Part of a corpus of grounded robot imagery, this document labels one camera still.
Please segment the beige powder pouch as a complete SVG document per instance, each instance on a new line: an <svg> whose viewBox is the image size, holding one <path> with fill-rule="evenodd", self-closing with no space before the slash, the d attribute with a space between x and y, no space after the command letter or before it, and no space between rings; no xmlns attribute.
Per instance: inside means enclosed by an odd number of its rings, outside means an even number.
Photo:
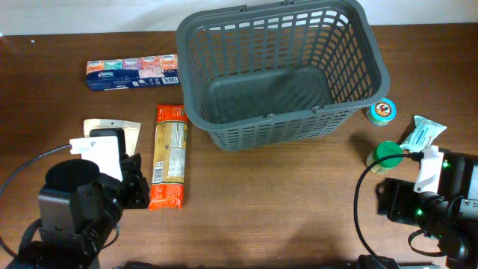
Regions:
<svg viewBox="0 0 478 269"><path fill-rule="evenodd" d="M83 122L84 136L89 137L94 129L121 128L125 132L125 153L129 156L135 154L141 124L127 120L112 119L86 119Z"/></svg>

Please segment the orange spaghetti packet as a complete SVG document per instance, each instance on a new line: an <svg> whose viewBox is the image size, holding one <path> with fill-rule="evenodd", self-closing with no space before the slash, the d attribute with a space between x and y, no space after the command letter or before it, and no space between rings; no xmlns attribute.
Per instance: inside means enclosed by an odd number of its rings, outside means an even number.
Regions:
<svg viewBox="0 0 478 269"><path fill-rule="evenodd" d="M183 206L187 128L183 105L157 106L150 211Z"/></svg>

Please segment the Kleenex tissue multipack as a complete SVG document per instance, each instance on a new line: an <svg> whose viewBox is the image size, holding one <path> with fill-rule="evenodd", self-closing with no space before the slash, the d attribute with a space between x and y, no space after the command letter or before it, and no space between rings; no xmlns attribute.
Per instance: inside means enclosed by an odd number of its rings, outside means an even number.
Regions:
<svg viewBox="0 0 478 269"><path fill-rule="evenodd" d="M88 61L85 81L92 91L180 84L178 55Z"/></svg>

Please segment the grey plastic shopping basket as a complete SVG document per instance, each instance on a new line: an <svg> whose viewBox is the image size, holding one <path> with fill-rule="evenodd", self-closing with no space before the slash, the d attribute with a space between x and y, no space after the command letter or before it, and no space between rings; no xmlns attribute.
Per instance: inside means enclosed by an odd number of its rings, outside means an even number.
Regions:
<svg viewBox="0 0 478 269"><path fill-rule="evenodd" d="M330 134L390 89L357 1L201 11L176 45L186 113L227 151Z"/></svg>

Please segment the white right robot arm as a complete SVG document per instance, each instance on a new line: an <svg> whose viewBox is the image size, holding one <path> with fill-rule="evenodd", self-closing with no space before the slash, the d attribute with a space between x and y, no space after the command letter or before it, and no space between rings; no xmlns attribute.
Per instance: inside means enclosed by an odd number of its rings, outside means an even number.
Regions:
<svg viewBox="0 0 478 269"><path fill-rule="evenodd" d="M420 164L415 182L386 179L385 215L395 223L417 227L409 241L424 235L438 242L449 268L477 267L477 157L429 146L401 153Z"/></svg>

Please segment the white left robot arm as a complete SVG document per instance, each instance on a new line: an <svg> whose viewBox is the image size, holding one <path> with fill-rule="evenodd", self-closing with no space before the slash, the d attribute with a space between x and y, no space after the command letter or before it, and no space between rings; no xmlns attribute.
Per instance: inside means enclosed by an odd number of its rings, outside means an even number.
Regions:
<svg viewBox="0 0 478 269"><path fill-rule="evenodd" d="M83 159L49 169L38 195L40 218L25 230L9 268L98 268L124 210L149 205L141 162L138 154L121 158L121 179Z"/></svg>

